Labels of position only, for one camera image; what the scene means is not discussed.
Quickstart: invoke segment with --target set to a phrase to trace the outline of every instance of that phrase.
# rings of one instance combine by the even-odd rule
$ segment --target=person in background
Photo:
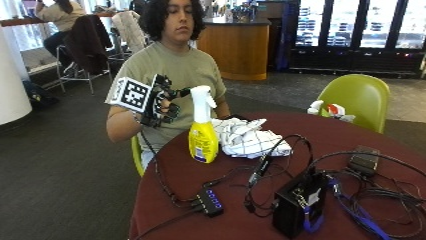
[[[146,0],[134,0],[131,1],[130,10],[135,11],[139,15],[143,15],[146,5]]]
[[[156,74],[168,76],[171,89],[180,90],[200,85],[211,86],[211,95],[217,103],[212,117],[225,118],[231,115],[225,100],[225,85],[217,64],[211,55],[188,45],[196,40],[205,28],[203,22],[203,6],[199,0],[151,0],[144,11],[140,25],[155,41],[139,51],[124,63],[112,84],[106,103],[111,104],[118,80],[130,77],[147,85],[152,84]],[[107,119],[107,133],[112,142],[131,139],[144,131],[144,135],[159,151],[167,142],[191,128],[193,123],[193,101],[187,96],[176,98],[180,114],[172,123],[161,123],[157,128],[142,125],[140,113],[112,105]],[[163,112],[168,111],[171,102],[163,100]],[[153,152],[140,138],[143,147],[143,167],[147,169]]]
[[[257,15],[257,7],[259,7],[259,3],[256,0],[252,0],[251,2],[251,8],[252,8],[252,20],[256,18]]]
[[[219,16],[219,3],[217,3],[217,0],[213,1],[212,8],[213,8],[213,17],[217,17]]]
[[[70,0],[55,0],[55,4],[50,7],[44,5],[43,0],[36,1],[36,17],[46,22],[54,22],[59,31],[43,42],[46,49],[56,57],[56,48],[64,44],[64,38],[78,18],[86,15],[86,11],[78,2]],[[66,68],[64,73],[67,74],[76,67],[76,63],[64,52],[60,52],[59,60]]]

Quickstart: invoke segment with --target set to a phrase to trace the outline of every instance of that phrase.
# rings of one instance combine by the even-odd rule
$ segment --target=white cloth
[[[120,12],[112,17],[120,36],[134,54],[147,47],[147,36],[138,23],[139,18],[140,15],[134,11]]]
[[[272,131],[261,131],[267,119],[253,121],[232,118],[229,120],[212,119],[215,132],[224,152],[233,157],[257,158],[267,153],[283,139]],[[292,147],[283,141],[272,152],[272,156],[287,156]]]

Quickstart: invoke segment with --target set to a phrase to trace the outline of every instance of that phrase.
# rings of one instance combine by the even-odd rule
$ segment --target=maroon table
[[[353,124],[301,113],[251,113],[245,116],[251,119],[268,119],[263,125],[263,130],[272,130],[283,136],[300,134],[307,137],[313,146],[315,158],[333,152],[353,150],[357,145],[365,145],[380,149],[382,154],[426,171],[426,158],[424,156],[396,140]],[[307,148],[301,144],[297,145],[289,166],[289,172],[293,175],[297,175],[305,169],[308,157]],[[196,196],[201,190],[201,184],[224,176],[231,169],[241,165],[256,166],[259,163],[256,159],[232,158],[223,152],[220,152],[212,164],[197,162],[189,155],[188,133],[183,133],[164,146],[157,159],[165,182],[180,199]],[[319,169],[340,170],[347,166],[348,159],[348,155],[336,156],[321,161],[317,167]],[[276,158],[275,163],[285,166],[288,160],[285,157],[280,157]],[[171,198],[163,191],[155,170],[155,164],[151,164],[140,182],[130,231],[131,240],[153,226],[188,212],[188,209],[177,208],[172,204]],[[143,239],[287,239],[272,225],[272,216],[260,218],[251,214],[244,207],[247,189],[239,185],[247,185],[252,171],[240,171],[213,187],[224,205],[225,212],[223,215],[209,218],[203,213],[193,213],[152,231]],[[410,182],[420,187],[422,192],[426,191],[424,176],[394,162],[382,159],[378,173]],[[281,175],[275,177],[273,180],[261,181],[253,189],[256,202],[272,202],[275,191],[289,179],[287,175]],[[345,191],[353,190],[357,186],[352,181],[343,184]],[[380,217],[392,217],[388,214],[394,212],[389,211],[389,209],[396,209],[393,204],[393,202],[384,201],[384,204],[374,206]],[[331,190],[327,196],[324,216],[325,221],[320,230],[312,234],[304,231],[297,239],[377,239],[355,223]],[[404,233],[412,230],[401,229],[402,232],[396,231]]]

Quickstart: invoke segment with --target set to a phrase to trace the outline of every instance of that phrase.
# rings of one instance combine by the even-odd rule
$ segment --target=robotic hand
[[[111,103],[142,113],[143,125],[155,128],[160,127],[161,122],[172,123],[180,113],[180,107],[175,103],[171,103],[168,107],[163,107],[163,100],[172,101],[191,93],[191,88],[172,90],[171,85],[171,79],[159,74],[155,76],[152,86],[128,77],[120,78]]]
[[[179,116],[180,107],[175,103],[163,107],[161,102],[164,99],[172,101],[179,97],[185,97],[191,93],[191,88],[172,90],[171,85],[172,81],[167,76],[155,76],[153,87],[160,88],[161,91],[152,91],[149,95],[148,106],[152,106],[152,109],[146,109],[142,119],[142,123],[147,126],[160,127],[161,122],[172,123]]]

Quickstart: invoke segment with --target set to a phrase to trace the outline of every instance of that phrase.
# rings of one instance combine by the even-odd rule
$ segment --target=jacket
[[[64,39],[67,51],[80,67],[92,74],[108,67],[106,48],[112,47],[108,32],[98,15],[78,18]]]
[[[118,13],[112,17],[122,39],[127,42],[134,54],[147,47],[147,36],[138,23],[139,18],[140,15],[134,11]]]

